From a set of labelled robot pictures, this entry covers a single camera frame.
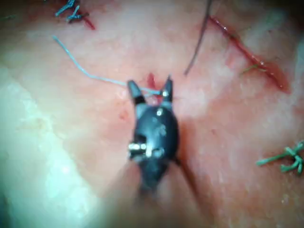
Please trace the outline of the right arm needle driver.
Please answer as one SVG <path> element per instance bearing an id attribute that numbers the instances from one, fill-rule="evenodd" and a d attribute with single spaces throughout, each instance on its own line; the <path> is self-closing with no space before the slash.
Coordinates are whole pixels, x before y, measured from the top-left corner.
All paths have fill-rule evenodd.
<path id="1" fill-rule="evenodd" d="M 136 123 L 129 143 L 129 159 L 177 161 L 179 126 L 172 103 L 135 106 Z"/>

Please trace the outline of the right arm needle driver jaw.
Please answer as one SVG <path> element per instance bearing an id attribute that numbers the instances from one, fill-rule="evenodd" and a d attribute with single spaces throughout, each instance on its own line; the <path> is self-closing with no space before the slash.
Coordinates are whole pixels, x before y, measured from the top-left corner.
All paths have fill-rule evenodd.
<path id="1" fill-rule="evenodd" d="M 139 88 L 139 86 L 133 80 L 129 80 L 127 82 L 127 87 L 129 90 L 130 97 L 134 103 L 134 105 L 144 104 L 145 98 Z"/>
<path id="2" fill-rule="evenodd" d="M 173 99 L 173 80 L 171 75 L 168 75 L 164 86 L 161 89 L 161 106 L 172 108 Z"/>

